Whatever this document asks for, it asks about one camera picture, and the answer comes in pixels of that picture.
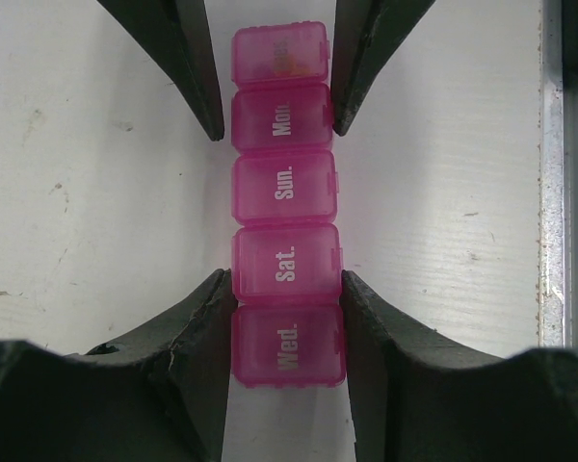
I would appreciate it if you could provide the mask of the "aluminium mounting rail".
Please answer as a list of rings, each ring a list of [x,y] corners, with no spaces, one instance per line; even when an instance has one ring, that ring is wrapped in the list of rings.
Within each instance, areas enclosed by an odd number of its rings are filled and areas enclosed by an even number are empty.
[[[578,1],[542,4],[539,343],[578,348]]]

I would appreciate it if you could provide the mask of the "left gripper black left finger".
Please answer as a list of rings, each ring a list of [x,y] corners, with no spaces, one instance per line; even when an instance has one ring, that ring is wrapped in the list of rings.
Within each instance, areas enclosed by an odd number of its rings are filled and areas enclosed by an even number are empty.
[[[218,461],[230,273],[86,354],[0,341],[0,461]]]

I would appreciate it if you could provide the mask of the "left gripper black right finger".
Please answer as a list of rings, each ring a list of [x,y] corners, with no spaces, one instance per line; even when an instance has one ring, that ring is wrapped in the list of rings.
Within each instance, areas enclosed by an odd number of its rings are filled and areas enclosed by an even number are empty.
[[[578,348],[502,359],[453,341],[342,274],[360,461],[578,461]]]

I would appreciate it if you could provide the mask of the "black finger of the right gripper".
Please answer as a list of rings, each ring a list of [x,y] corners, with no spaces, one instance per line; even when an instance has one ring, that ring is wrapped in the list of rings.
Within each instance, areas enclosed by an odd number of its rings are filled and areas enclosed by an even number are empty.
[[[223,102],[203,0],[99,0],[166,73],[211,141],[224,136]]]
[[[349,131],[377,76],[434,0],[338,0],[330,91],[333,130]]]

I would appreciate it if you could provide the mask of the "pink weekly pill organizer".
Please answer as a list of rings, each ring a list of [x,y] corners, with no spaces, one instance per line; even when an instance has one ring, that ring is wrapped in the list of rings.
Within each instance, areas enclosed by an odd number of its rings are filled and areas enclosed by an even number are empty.
[[[346,366],[326,27],[250,27],[231,45],[232,371],[333,387]]]

